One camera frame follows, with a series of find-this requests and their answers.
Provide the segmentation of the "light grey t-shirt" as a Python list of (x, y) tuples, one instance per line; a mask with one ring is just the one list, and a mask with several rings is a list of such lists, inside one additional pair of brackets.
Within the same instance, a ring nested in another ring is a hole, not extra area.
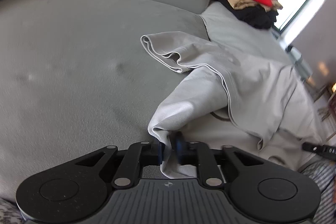
[(325, 143), (311, 96), (293, 66), (184, 32), (144, 35), (140, 41), (153, 59), (186, 74), (147, 128), (168, 148), (173, 134), (183, 130), (187, 139), (211, 148), (234, 145), (298, 170), (313, 157), (302, 144)]

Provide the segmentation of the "grey fabric sofa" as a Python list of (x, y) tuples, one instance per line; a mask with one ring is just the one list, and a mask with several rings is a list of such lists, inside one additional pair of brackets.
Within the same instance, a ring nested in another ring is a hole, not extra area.
[(1, 0), (1, 197), (29, 176), (109, 143), (147, 139), (183, 75), (139, 39), (207, 38), (210, 0)]

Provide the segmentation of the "black folded garment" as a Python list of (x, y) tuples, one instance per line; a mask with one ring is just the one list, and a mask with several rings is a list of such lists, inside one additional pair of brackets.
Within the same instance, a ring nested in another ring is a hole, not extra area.
[(277, 21), (278, 12), (270, 10), (265, 11), (260, 5), (246, 7), (241, 10), (235, 10), (228, 0), (213, 0), (221, 3), (229, 12), (231, 12), (238, 20), (243, 21), (253, 28), (259, 30), (268, 30), (274, 26)]

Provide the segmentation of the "tan folded garment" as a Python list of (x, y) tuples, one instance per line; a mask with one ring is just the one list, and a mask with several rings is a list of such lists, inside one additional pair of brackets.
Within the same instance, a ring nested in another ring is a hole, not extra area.
[(231, 7), (235, 10), (242, 10), (247, 7), (261, 6), (266, 12), (271, 10), (282, 10), (283, 6), (277, 0), (271, 0), (271, 6), (264, 5), (254, 0), (227, 0)]

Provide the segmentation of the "patterned floor rug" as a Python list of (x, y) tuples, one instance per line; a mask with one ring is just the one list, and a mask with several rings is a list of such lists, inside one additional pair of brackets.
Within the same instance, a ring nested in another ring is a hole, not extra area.
[(0, 224), (23, 224), (25, 220), (19, 209), (1, 198), (0, 200)]

